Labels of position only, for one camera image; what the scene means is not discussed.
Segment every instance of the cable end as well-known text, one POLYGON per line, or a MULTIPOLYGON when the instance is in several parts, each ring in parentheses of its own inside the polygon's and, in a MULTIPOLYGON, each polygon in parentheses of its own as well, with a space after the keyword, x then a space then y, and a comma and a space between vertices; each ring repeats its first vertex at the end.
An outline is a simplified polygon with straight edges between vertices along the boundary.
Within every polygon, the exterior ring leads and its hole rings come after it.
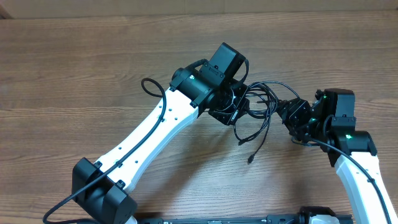
POLYGON ((250 163, 253 162, 254 156, 255 156, 255 155, 253 154, 253 155, 251 155, 251 156, 248 158, 248 165, 249 165, 250 163))

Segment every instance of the beige wall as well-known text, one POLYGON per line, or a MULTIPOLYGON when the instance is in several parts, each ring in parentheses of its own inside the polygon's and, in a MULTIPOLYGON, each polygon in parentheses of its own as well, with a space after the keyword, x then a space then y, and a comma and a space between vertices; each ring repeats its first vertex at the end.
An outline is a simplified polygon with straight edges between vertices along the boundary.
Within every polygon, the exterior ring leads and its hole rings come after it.
POLYGON ((0 14, 15 19, 148 14, 393 10, 397 7, 398 0, 0 0, 0 14))

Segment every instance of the wooden tabletop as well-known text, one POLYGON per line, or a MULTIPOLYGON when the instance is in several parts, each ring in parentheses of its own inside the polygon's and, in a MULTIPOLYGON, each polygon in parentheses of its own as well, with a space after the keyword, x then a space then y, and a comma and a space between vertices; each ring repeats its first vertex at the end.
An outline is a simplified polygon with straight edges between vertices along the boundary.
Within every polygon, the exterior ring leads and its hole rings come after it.
MULTIPOLYGON (((281 81, 310 101, 317 88, 353 90, 357 130, 371 133, 398 210, 398 11, 2 20, 0 33, 0 223, 41 223, 70 194, 79 159, 112 149, 159 101, 140 80, 167 88, 176 69, 210 59, 222 42, 249 59, 246 83, 281 81)), ((243 118, 238 131, 260 123, 243 118)), ((247 165, 260 141, 238 146, 231 126, 202 114, 141 177, 131 194, 138 212, 260 217, 321 205, 352 213, 327 155, 292 144, 277 115, 247 165)), ((79 217, 87 216, 70 202, 50 219, 79 217)))

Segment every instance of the wood grain surface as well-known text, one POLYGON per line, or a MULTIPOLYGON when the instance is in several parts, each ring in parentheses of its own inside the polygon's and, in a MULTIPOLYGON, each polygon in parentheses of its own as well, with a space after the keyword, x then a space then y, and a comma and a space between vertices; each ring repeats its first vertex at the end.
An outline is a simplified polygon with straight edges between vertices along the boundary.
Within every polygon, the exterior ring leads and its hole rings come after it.
MULTIPOLYGON (((158 102, 141 78, 167 88, 177 68, 210 58, 222 42, 249 59, 247 83, 278 80, 310 101, 317 88, 353 90, 357 129, 372 134, 398 210, 397 11, 2 20, 0 33, 0 223, 41 223, 69 195, 78 160, 112 149, 158 102)), ((239 133, 259 126, 243 118, 239 133)), ((302 205, 352 212, 319 148, 291 144, 274 116, 249 166, 260 141, 238 146, 231 127, 203 114, 145 171, 131 194, 138 212, 260 217, 302 205)), ((70 202, 51 219, 79 217, 87 215, 70 202)))

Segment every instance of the wooden table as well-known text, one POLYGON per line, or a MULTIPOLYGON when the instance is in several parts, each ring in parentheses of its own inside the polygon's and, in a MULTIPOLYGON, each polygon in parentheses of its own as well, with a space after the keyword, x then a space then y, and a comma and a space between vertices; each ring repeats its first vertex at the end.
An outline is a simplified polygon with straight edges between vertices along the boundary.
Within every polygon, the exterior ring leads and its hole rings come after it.
MULTIPOLYGON (((112 149, 158 102, 141 90, 141 78, 166 88, 177 68, 210 58, 222 42, 249 59, 247 83, 278 80, 311 101, 317 88, 353 90, 357 129, 372 134, 398 210, 397 11, 3 20, 0 223, 41 223, 70 194, 78 160, 112 149)), ((248 135, 259 125, 244 118, 238 128, 248 135)), ((318 147, 291 144, 276 115, 249 166, 260 141, 238 146, 232 127, 203 114, 145 171, 131 194, 138 212, 259 217, 302 205, 352 212, 318 147)), ((51 219, 84 216, 73 202, 51 219)))

